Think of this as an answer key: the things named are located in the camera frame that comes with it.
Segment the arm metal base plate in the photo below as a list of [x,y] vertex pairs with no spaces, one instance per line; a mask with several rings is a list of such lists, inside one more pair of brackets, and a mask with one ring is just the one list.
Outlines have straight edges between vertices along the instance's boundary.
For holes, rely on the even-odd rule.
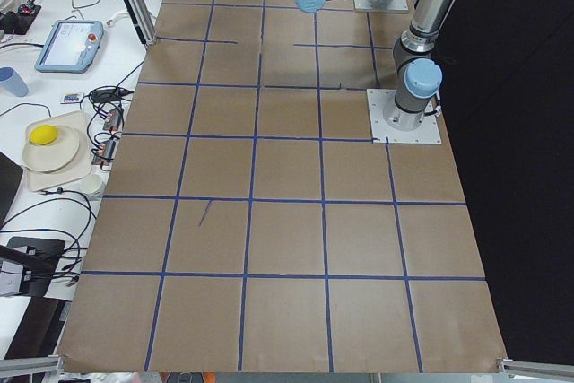
[[367,89],[372,141],[381,144],[441,144],[438,119],[429,101],[420,113],[396,105],[396,90]]
[[359,12],[406,14],[409,6],[406,0],[353,0],[354,9]]

